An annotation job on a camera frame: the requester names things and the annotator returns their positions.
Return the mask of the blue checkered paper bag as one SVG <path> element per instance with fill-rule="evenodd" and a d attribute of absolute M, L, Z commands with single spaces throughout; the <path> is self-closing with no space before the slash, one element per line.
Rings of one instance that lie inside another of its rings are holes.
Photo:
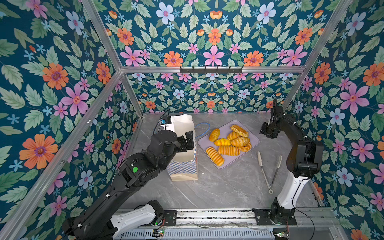
<path fill-rule="evenodd" d="M 160 120 L 160 130 L 170 130 L 177 134 L 181 146 L 167 166 L 173 182 L 196 181 L 198 179 L 197 142 L 193 117 L 183 114 L 164 116 Z"/>

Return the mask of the croissant shaped fake bread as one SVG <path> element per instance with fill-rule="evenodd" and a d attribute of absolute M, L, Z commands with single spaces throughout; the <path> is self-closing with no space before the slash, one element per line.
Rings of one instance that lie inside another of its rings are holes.
<path fill-rule="evenodd" d="M 241 152 L 248 152 L 252 148 L 252 144 L 249 142 L 246 146 L 244 147 L 239 147 L 239 150 Z"/>

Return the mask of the striped fake bread roll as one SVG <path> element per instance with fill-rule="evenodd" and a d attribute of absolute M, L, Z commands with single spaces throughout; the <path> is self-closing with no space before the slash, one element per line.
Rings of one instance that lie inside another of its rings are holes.
<path fill-rule="evenodd" d="M 232 141 L 232 140 L 234 140 L 234 139 L 236 139 L 238 137 L 240 137 L 240 135 L 238 133 L 232 131 L 231 133 L 228 134 L 227 139 L 229 141 Z"/>

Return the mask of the lilac plastic tray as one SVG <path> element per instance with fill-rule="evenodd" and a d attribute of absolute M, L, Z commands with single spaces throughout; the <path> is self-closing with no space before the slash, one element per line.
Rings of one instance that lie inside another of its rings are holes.
<path fill-rule="evenodd" d="M 233 120 L 198 140 L 199 146 L 218 169 L 239 160 L 260 140 L 240 121 Z"/>

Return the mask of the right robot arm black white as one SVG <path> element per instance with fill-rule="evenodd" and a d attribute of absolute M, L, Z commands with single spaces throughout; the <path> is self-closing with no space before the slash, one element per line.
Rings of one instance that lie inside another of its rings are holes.
<path fill-rule="evenodd" d="M 304 186 L 317 174 L 322 165 L 324 145 L 304 134 L 295 117 L 284 113 L 276 101 L 271 109 L 271 118 L 264 122 L 260 133 L 275 139 L 284 132 L 292 144 L 286 166 L 290 172 L 282 191 L 274 198 L 269 210 L 253 209 L 259 226 L 296 225 L 296 202 Z"/>

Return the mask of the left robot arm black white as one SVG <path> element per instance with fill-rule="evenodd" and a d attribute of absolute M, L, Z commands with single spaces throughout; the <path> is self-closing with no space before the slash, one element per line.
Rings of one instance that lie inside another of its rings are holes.
<path fill-rule="evenodd" d="M 152 135 L 149 146 L 126 158 L 106 191 L 83 214 L 63 222 L 66 236 L 78 240 L 112 240 L 124 231 L 143 225 L 155 225 L 164 215 L 158 201 L 117 215 L 116 211 L 150 180 L 164 171 L 177 153 L 195 148 L 194 132 L 182 136 L 170 130 Z"/>

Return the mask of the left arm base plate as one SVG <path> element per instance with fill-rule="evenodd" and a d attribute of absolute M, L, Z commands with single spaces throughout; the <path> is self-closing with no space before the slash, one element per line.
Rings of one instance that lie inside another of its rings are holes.
<path fill-rule="evenodd" d="M 177 221 L 178 211 L 177 210 L 165 210 L 164 213 L 160 214 L 159 219 L 156 222 L 156 226 L 175 226 Z"/>

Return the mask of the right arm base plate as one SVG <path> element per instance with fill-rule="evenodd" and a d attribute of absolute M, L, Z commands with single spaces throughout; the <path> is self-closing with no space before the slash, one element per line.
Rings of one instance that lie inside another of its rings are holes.
<path fill-rule="evenodd" d="M 295 210 L 277 209 L 252 209 L 258 226 L 296 226 Z"/>

